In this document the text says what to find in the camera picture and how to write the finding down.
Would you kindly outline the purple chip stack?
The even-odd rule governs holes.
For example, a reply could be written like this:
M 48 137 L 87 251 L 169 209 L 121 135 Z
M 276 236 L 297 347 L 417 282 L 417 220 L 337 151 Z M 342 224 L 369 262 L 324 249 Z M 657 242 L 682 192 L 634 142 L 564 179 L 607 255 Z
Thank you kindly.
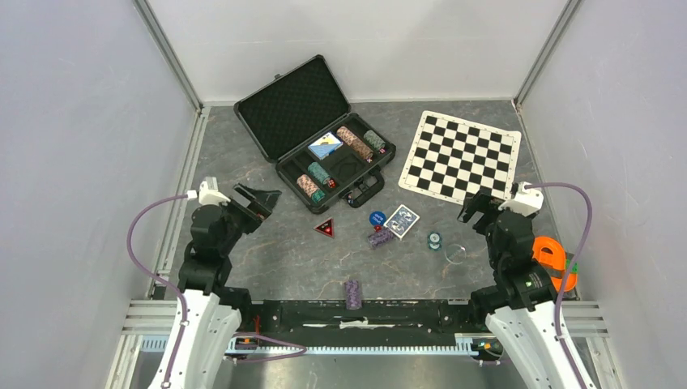
M 361 284 L 358 280 L 348 280 L 344 284 L 345 305 L 347 310 L 359 310 L 362 303 Z
M 376 250 L 377 248 L 380 248 L 385 244 L 392 242 L 395 238 L 395 234 L 392 233 L 388 228 L 382 228 L 370 234 L 367 237 L 367 241 L 369 243 L 369 246 L 373 250 Z

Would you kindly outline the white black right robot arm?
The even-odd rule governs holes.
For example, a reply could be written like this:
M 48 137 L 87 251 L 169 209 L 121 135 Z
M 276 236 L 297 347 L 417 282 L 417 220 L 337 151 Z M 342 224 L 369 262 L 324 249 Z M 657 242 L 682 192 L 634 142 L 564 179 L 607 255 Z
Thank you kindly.
M 470 296 L 469 323 L 490 330 L 529 388 L 593 388 L 562 315 L 562 289 L 535 258 L 532 221 L 543 195 L 519 184 L 511 199 L 484 188 L 465 199 L 458 219 L 481 217 L 473 229 L 485 237 L 495 284 Z

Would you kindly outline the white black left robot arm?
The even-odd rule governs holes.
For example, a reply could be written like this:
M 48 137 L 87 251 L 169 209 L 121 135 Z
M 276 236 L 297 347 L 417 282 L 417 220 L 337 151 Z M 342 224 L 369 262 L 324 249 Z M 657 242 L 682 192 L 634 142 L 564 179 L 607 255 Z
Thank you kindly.
M 213 387 L 230 340 L 254 321 L 249 292 L 226 285 L 233 267 L 230 252 L 271 215 L 281 193 L 242 184 L 233 189 L 236 199 L 221 193 L 216 179 L 208 177 L 182 195 L 198 207 L 178 282 L 171 286 L 176 314 L 152 388 Z

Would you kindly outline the green poker chip pair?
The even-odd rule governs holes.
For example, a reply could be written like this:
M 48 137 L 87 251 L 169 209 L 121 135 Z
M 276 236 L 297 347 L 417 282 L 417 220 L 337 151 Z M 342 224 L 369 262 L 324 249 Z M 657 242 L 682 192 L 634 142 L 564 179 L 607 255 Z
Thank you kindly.
M 432 251 L 439 251 L 442 248 L 442 236 L 438 232 L 431 232 L 427 236 L 427 246 Z

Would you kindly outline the purple chip stack front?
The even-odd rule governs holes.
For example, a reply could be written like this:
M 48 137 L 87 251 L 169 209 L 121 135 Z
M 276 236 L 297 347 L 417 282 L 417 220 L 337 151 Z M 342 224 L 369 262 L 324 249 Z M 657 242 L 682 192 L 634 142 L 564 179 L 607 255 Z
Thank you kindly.
M 348 280 L 344 284 L 345 305 L 347 310 L 359 310 L 362 303 L 361 284 L 358 280 Z

